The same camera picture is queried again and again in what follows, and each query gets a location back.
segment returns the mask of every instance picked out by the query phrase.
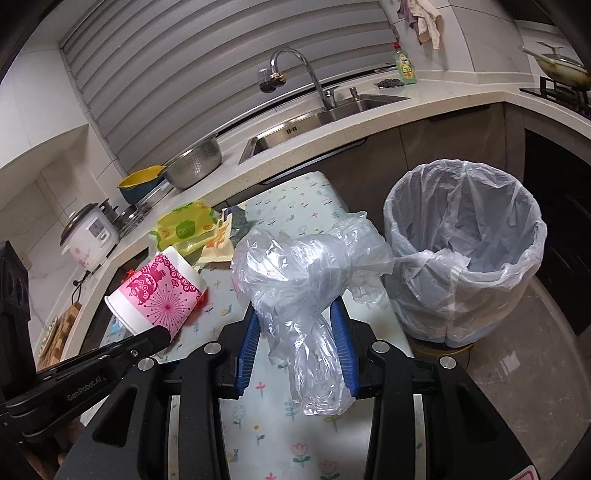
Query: stainless steel colander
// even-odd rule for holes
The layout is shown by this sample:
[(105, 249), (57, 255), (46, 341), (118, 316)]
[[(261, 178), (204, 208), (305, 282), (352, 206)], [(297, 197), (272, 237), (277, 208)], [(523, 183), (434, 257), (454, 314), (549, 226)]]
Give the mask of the stainless steel colander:
[(200, 140), (166, 163), (164, 175), (180, 190), (187, 190), (222, 163), (215, 135)]

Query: paper cup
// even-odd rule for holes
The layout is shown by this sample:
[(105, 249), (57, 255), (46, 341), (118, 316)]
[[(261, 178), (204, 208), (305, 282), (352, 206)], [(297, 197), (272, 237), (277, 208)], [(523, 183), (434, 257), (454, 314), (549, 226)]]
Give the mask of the paper cup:
[(172, 339), (206, 289), (203, 277), (168, 247), (105, 297), (105, 303), (133, 334), (162, 325)]

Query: stainless steel sink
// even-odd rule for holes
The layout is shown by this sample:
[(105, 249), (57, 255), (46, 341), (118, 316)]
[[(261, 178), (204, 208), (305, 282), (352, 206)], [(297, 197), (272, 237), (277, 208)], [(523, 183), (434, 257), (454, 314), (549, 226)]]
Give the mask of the stainless steel sink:
[(392, 95), (359, 95), (357, 99), (347, 99), (337, 104), (331, 110), (324, 108), (314, 110), (304, 115), (291, 118), (269, 130), (251, 138), (242, 153), (239, 163), (242, 163), (253, 155), (263, 152), (271, 147), (279, 145), (290, 138), (329, 123), (347, 118), (356, 113), (365, 112), (382, 105), (408, 100), (406, 97)]

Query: metal screw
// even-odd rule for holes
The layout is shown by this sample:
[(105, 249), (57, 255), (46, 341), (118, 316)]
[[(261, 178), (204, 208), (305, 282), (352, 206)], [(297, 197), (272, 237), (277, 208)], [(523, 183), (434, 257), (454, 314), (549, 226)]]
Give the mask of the metal screw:
[(457, 365), (456, 361), (450, 356), (442, 356), (439, 363), (443, 368), (454, 368)]
[(142, 371), (145, 372), (146, 370), (150, 370), (150, 368), (152, 368), (154, 366), (154, 359), (153, 358), (142, 358), (139, 362), (138, 362), (138, 368)]
[(386, 353), (388, 350), (390, 350), (390, 346), (382, 340), (378, 340), (377, 342), (374, 342), (372, 344), (371, 348), (373, 348), (374, 352), (377, 352), (377, 353)]
[(215, 355), (222, 350), (222, 346), (217, 342), (210, 342), (205, 347), (203, 347), (203, 351), (208, 355)]

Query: clear plastic bag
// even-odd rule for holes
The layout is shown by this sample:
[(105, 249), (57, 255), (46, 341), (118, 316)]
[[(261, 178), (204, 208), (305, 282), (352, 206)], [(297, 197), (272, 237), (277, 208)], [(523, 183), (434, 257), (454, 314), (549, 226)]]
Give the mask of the clear plastic bag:
[(513, 310), (540, 267), (546, 225), (515, 177), (462, 160), (419, 165), (384, 204), (396, 257), (388, 296), (413, 337), (460, 347)]
[(232, 281), (252, 302), (272, 363), (287, 362), (294, 403), (306, 415), (340, 414), (353, 402), (345, 387), (330, 324), (322, 311), (349, 288), (357, 301), (383, 291), (394, 256), (365, 218), (348, 214), (321, 235), (274, 238), (253, 228), (236, 246)]

